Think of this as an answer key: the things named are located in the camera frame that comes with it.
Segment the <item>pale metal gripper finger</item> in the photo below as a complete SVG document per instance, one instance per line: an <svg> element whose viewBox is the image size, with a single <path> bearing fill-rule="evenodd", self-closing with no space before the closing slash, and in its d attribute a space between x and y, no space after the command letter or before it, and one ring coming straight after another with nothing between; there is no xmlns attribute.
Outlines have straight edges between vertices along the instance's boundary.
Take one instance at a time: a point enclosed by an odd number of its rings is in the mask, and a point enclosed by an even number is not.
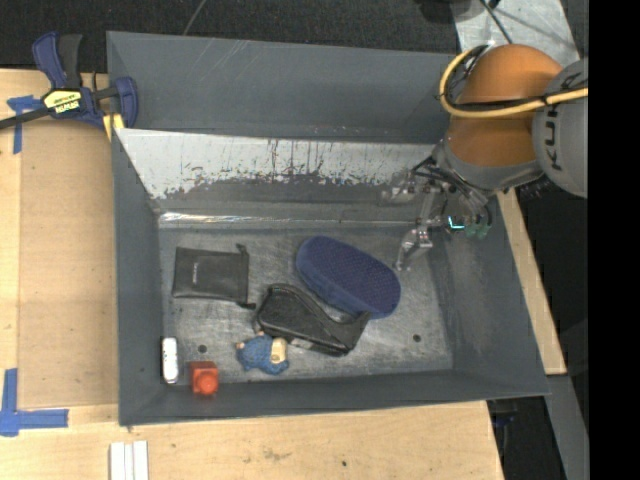
<svg viewBox="0 0 640 480"><path fill-rule="evenodd" d="M410 171L395 173L380 193L383 205L408 204L417 197L416 178Z"/></svg>
<svg viewBox="0 0 640 480"><path fill-rule="evenodd" d="M398 271L408 271L415 260L430 251L433 242L427 226L416 226L407 231L399 245L395 268Z"/></svg>

